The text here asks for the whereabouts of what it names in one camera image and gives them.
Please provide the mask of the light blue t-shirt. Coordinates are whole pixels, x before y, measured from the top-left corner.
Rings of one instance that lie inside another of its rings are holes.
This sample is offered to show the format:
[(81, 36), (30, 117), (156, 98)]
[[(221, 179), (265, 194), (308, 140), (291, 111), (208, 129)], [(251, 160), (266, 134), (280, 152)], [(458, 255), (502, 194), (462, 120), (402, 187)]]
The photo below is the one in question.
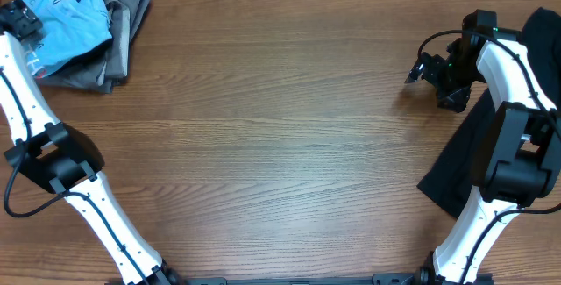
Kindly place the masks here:
[(112, 39), (104, 0), (23, 0), (42, 23), (22, 41), (32, 76), (43, 78)]

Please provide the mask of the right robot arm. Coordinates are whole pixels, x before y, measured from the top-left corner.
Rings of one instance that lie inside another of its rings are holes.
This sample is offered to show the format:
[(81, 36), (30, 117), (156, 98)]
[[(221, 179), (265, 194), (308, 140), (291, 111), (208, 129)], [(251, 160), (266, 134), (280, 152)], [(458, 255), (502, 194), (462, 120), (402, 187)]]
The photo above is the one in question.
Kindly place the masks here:
[(514, 218), (536, 214), (560, 174), (560, 16), (539, 8), (516, 31), (474, 11), (445, 56), (418, 51), (407, 80), (430, 83), (439, 108), (465, 113), (418, 183), (456, 222), (412, 281), (488, 284), (486, 254)]

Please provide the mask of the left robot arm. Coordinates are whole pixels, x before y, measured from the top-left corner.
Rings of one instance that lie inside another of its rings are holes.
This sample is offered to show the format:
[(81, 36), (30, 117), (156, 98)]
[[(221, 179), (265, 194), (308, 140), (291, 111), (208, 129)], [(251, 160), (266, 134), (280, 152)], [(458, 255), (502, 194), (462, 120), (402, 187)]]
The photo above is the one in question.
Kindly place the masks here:
[(41, 26), (23, 0), (2, 5), (1, 107), (13, 142), (4, 154), (12, 168), (4, 197), (22, 175), (52, 195), (37, 212), (65, 200), (80, 213), (114, 260), (123, 284), (181, 284), (114, 197), (96, 145), (55, 116), (30, 74), (21, 42)]

